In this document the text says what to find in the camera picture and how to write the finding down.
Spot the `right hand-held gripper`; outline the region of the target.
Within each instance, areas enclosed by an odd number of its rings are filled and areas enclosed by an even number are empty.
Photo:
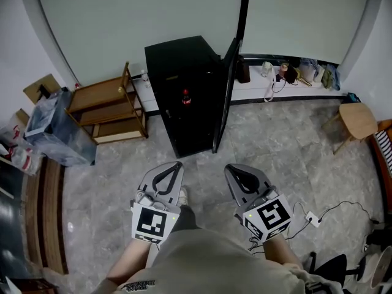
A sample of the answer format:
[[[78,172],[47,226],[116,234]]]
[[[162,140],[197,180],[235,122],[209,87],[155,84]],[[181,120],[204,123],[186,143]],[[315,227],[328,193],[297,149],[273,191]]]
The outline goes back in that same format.
[[[292,212],[288,201],[284,195],[277,193],[274,186],[270,186],[264,172],[243,164],[227,164],[224,174],[232,197],[239,206],[235,217],[261,243],[290,226]]]

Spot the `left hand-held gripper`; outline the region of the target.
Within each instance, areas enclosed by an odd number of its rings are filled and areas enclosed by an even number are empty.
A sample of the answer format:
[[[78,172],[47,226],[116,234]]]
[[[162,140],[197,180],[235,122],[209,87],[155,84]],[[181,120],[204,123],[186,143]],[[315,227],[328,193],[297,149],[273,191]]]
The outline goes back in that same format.
[[[161,245],[180,215],[177,206],[184,176],[180,161],[167,162],[144,175],[132,201],[132,237]],[[155,192],[155,196],[146,192]]]

